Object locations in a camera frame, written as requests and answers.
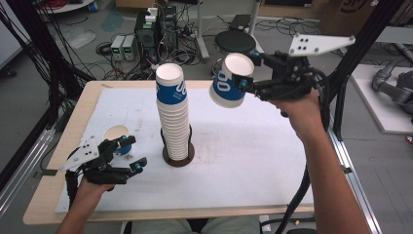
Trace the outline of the round white table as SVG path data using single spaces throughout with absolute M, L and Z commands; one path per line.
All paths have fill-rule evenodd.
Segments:
M 46 3 L 43 7 L 42 10 L 45 10 L 48 14 L 60 14 L 60 13 L 66 13 L 66 12 L 71 12 L 74 10 L 78 10 L 84 7 L 87 7 L 90 5 L 94 0 L 82 0 L 81 3 L 74 3 L 71 4 L 69 1 L 66 1 L 66 4 L 61 7 L 52 7 L 48 3 Z

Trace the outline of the black computer tower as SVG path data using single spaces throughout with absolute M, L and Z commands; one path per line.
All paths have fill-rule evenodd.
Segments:
M 155 49 L 160 41 L 158 18 L 151 16 L 148 12 L 140 12 L 136 18 L 134 33 L 137 42 L 143 48 Z

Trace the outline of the cardboard box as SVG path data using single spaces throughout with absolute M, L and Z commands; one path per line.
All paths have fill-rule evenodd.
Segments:
M 377 4 L 377 0 L 328 0 L 321 8 L 319 30 L 324 35 L 357 35 Z

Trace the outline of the white table mat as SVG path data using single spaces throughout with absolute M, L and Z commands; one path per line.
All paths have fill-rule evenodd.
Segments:
M 162 155 L 154 89 L 101 92 L 82 138 L 102 141 L 122 125 L 136 138 L 129 157 L 116 167 L 146 158 L 144 171 L 103 196 L 101 211 L 154 211 L 284 206 L 295 194 L 306 160 L 301 141 L 271 104 L 246 96 L 241 106 L 223 108 L 206 89 L 188 92 L 192 162 L 168 165 Z

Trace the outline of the black rod cup holder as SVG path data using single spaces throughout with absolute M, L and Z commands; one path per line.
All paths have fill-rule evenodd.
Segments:
M 192 160 L 194 159 L 194 156 L 195 156 L 195 147 L 191 142 L 192 133 L 193 133 L 192 126 L 189 126 L 189 136 L 188 136 L 188 140 L 187 140 L 188 151 L 186 153 L 186 157 L 181 159 L 181 160 L 174 160 L 174 159 L 171 159 L 169 157 L 169 151 L 168 151 L 168 148 L 167 148 L 166 140 L 164 138 L 164 132 L 163 132 L 163 130 L 160 130 L 161 138 L 162 138 L 162 141 L 163 141 L 163 144 L 164 144 L 162 155 L 163 155 L 164 161 L 168 165 L 170 165 L 172 167 L 176 167 L 176 168 L 181 168 L 181 167 L 185 167 L 186 165 L 188 165 L 192 162 Z

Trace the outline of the round wooden disc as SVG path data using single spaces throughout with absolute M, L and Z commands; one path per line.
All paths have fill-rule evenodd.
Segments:
M 103 135 L 104 139 L 112 140 L 118 137 L 127 137 L 129 129 L 124 125 L 116 125 L 108 128 Z M 131 152 L 131 146 L 118 148 L 114 151 L 116 156 L 126 156 Z

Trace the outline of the person's legs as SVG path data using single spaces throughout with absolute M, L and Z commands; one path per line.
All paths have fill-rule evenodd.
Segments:
M 261 227 L 255 215 L 209 218 L 200 231 L 188 219 L 146 220 L 134 222 L 131 234 L 261 234 Z

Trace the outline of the person's right hand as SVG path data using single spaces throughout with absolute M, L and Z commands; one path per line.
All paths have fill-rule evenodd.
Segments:
M 299 99 L 271 100 L 271 104 L 287 114 L 291 127 L 303 143 L 323 132 L 318 91 L 311 90 Z

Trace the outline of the grey power supply unit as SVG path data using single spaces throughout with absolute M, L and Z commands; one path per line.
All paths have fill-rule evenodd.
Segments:
M 111 52 L 114 60 L 123 60 L 125 58 L 123 53 L 124 36 L 118 35 L 111 44 Z
M 137 53 L 136 42 L 133 35 L 127 35 L 123 42 L 125 60 L 134 60 Z

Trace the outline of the black round stool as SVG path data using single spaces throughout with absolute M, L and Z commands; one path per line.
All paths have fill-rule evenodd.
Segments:
M 215 48 L 225 54 L 251 54 L 256 42 L 248 33 L 240 30 L 227 30 L 218 33 L 214 38 Z

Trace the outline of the white desk leg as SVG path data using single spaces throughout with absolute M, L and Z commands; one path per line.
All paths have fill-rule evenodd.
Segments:
M 209 60 L 209 52 L 203 35 L 203 0 L 197 0 L 197 30 L 195 35 L 202 62 L 207 62 Z
M 253 0 L 252 9 L 251 9 L 250 24 L 249 24 L 249 28 L 248 28 L 248 34 L 249 35 L 254 34 L 254 29 L 255 29 L 256 22 L 257 22 L 257 17 L 258 17 L 261 1 L 262 0 Z

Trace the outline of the stack of paper cups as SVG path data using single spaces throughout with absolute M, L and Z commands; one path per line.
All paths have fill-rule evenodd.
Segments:
M 165 63 L 156 70 L 157 107 L 169 158 L 183 160 L 189 150 L 189 109 L 182 68 Z

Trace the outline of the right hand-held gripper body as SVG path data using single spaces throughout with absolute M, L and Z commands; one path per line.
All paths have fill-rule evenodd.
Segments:
M 319 56 L 355 43 L 354 36 L 325 36 L 296 33 L 287 53 L 261 54 L 272 69 L 272 78 L 254 82 L 252 93 L 261 100 L 300 98 L 318 85 L 319 71 L 311 67 L 308 56 Z

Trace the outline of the aluminium rail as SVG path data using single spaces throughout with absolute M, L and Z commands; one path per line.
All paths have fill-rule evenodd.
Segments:
M 368 198 L 364 192 L 362 184 L 357 176 L 356 168 L 353 165 L 350 154 L 345 146 L 345 143 L 341 141 L 334 133 L 331 128 L 328 129 L 328 136 L 330 141 L 335 149 L 338 160 L 343 166 L 347 181 L 351 186 L 357 201 L 360 205 L 360 208 L 364 214 L 364 217 L 367 221 L 369 230 L 371 234 L 383 234 L 381 227 L 378 223 L 378 220 L 370 206 Z
M 55 135 L 55 129 L 44 130 L 35 139 L 28 152 L 24 154 L 22 163 L 17 167 L 11 179 L 6 183 L 5 188 L 0 192 L 0 219 L 13 203 L 34 168 L 40 163 Z

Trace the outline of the blue white paper cup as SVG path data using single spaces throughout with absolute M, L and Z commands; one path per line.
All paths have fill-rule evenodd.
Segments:
M 217 75 L 214 76 L 209 88 L 209 96 L 218 105 L 225 108 L 235 108 L 244 101 L 244 92 L 241 92 L 233 82 L 233 75 L 250 77 L 254 71 L 254 64 L 243 54 L 233 53 L 222 62 Z

